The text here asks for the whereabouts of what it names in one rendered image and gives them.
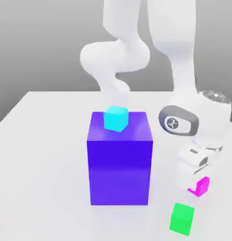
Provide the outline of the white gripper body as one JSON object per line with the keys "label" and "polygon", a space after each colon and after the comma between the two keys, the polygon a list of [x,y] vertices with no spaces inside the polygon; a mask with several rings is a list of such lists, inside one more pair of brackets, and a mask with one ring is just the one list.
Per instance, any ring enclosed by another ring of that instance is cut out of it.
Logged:
{"label": "white gripper body", "polygon": [[197,182],[206,176],[205,172],[209,164],[205,164],[202,167],[195,167],[180,160],[176,166],[176,183],[184,189],[196,190]]}

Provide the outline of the small magenta cube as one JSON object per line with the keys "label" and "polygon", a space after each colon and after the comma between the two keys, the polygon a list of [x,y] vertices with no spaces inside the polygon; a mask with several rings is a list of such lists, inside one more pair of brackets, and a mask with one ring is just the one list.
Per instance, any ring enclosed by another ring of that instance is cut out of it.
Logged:
{"label": "small magenta cube", "polygon": [[204,177],[197,182],[196,188],[194,190],[191,188],[188,188],[188,191],[197,197],[201,197],[203,194],[205,194],[208,191],[209,183],[210,183],[210,178]]}

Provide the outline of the small green cube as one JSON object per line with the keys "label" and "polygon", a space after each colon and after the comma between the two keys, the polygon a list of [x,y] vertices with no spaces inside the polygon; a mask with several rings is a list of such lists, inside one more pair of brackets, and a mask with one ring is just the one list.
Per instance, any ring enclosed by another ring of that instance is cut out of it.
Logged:
{"label": "small green cube", "polygon": [[189,236],[194,211],[194,207],[176,202],[172,211],[169,229],[185,236]]}

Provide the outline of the small cyan cube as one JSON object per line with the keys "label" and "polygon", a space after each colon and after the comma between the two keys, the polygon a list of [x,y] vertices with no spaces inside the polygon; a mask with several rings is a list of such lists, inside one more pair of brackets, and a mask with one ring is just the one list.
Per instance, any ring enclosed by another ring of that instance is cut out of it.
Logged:
{"label": "small cyan cube", "polygon": [[128,109],[125,107],[111,106],[103,113],[104,128],[121,132],[128,125]]}

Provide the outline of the large purple box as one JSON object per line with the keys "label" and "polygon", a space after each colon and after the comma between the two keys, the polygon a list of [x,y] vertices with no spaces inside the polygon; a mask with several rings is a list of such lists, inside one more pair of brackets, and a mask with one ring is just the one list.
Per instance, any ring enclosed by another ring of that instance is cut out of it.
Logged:
{"label": "large purple box", "polygon": [[153,137],[145,112],[130,112],[122,132],[93,112],[87,137],[91,205],[148,205]]}

